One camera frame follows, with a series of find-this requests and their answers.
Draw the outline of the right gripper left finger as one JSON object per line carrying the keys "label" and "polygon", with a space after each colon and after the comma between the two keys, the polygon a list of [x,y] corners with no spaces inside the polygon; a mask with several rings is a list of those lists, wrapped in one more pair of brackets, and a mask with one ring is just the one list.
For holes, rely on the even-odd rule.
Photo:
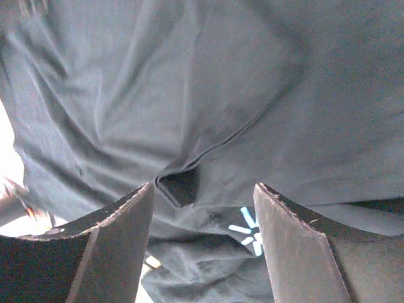
{"label": "right gripper left finger", "polygon": [[2,302],[134,302],[153,213],[146,183],[41,235],[1,237]]}

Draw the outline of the black t-shirt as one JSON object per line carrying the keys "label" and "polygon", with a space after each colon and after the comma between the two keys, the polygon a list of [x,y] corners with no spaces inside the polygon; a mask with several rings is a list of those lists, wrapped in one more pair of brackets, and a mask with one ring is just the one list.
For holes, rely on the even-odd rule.
{"label": "black t-shirt", "polygon": [[273,302],[259,182],[403,233],[402,1],[2,1],[1,100],[55,215],[154,183],[154,302]]}

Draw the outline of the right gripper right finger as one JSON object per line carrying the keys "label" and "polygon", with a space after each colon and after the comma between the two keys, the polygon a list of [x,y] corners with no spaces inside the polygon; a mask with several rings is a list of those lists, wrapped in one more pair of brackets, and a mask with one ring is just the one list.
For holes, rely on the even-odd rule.
{"label": "right gripper right finger", "polygon": [[254,188],[275,302],[403,302],[403,235],[336,222]]}

